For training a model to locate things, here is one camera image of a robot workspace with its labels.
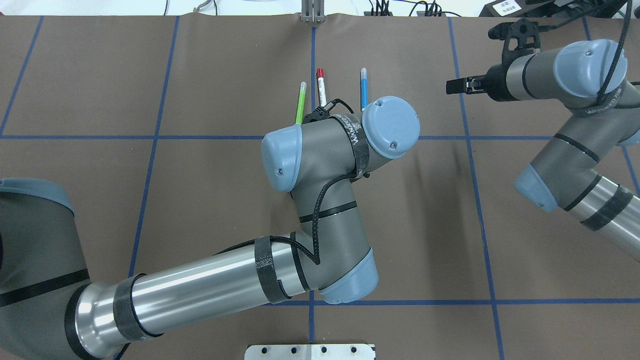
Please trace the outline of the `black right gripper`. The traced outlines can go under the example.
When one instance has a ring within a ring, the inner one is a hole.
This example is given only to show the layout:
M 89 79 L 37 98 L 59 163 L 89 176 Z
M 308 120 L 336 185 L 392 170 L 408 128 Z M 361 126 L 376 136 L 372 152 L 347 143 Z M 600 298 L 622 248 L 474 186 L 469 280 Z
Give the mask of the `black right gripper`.
M 506 82 L 508 67 L 494 64 L 485 76 L 467 76 L 446 82 L 446 95 L 487 93 L 494 101 L 515 101 Z

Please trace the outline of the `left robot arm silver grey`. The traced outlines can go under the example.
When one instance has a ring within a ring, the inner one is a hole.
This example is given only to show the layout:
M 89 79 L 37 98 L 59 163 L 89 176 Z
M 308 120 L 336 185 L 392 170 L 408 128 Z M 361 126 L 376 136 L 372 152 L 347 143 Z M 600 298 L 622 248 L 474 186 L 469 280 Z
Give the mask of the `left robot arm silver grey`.
M 196 322 L 310 291 L 341 305 L 378 284 L 353 184 L 418 141 L 418 112 L 382 96 L 361 112 L 309 114 L 267 133 L 263 168 L 290 194 L 299 227 L 231 244 L 189 220 L 160 244 L 201 251 L 186 264 L 110 284 L 90 279 L 67 192 L 39 178 L 1 180 L 1 348 L 28 360 L 100 360 Z M 226 243 L 214 253 L 206 240 Z

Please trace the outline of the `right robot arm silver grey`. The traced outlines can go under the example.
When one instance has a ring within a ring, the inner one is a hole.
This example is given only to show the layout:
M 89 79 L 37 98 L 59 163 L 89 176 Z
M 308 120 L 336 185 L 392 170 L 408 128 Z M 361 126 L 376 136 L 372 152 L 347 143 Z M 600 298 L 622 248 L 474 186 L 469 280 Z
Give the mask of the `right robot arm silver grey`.
M 612 39 L 583 40 L 540 51 L 505 47 L 484 75 L 448 80 L 451 94 L 495 101 L 558 100 L 571 113 L 525 167 L 515 189 L 546 212 L 565 210 L 590 231 L 639 259 L 639 198 L 595 167 L 616 146 L 639 142 L 639 90 Z

